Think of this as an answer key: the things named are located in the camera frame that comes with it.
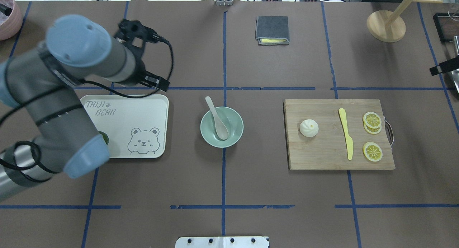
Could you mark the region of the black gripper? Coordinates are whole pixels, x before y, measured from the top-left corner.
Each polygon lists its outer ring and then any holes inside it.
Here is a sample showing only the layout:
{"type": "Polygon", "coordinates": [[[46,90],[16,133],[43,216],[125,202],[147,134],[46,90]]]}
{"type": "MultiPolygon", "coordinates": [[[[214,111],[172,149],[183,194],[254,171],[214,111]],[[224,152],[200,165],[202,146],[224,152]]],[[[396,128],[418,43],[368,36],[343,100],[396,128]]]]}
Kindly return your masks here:
{"type": "Polygon", "coordinates": [[[145,65],[142,60],[134,60],[134,68],[129,76],[129,86],[142,85],[163,92],[167,92],[170,86],[170,82],[158,75],[150,73],[149,71],[145,72],[145,65]]]}

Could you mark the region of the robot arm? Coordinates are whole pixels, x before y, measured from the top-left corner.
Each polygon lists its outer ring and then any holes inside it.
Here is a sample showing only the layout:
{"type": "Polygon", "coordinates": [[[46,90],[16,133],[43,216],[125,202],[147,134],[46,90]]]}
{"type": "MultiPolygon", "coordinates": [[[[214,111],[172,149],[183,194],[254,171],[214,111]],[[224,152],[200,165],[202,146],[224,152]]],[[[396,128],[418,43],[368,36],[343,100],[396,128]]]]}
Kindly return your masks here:
{"type": "Polygon", "coordinates": [[[66,173],[75,179],[109,161],[109,150],[74,89],[98,76],[123,86],[141,84],[166,92],[170,76],[146,70],[147,43],[171,43],[141,22],[123,19],[111,36],[90,19],[69,14],[57,19],[37,47],[1,64],[1,102],[11,107],[4,123],[25,108],[40,135],[1,152],[1,200],[66,173]]]}

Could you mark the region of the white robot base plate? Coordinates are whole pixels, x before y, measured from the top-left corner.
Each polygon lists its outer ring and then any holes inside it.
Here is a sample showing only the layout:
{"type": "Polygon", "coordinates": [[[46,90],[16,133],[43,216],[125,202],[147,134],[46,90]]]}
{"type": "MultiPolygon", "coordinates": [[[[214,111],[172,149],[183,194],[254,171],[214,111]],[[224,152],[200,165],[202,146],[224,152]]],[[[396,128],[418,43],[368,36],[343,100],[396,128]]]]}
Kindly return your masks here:
{"type": "Polygon", "coordinates": [[[176,248],[269,248],[269,237],[256,236],[220,236],[220,237],[181,237],[175,243],[176,248]]]}

